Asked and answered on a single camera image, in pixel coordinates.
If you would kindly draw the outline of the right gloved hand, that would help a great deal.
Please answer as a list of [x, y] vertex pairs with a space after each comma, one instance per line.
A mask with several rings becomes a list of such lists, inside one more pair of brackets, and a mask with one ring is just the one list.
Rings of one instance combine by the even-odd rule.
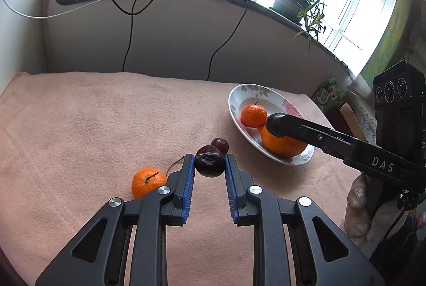
[[342, 229], [365, 257], [378, 262], [407, 262], [417, 245], [417, 220], [412, 212], [397, 209], [396, 200], [367, 211], [372, 199], [368, 177], [361, 174], [347, 195]]

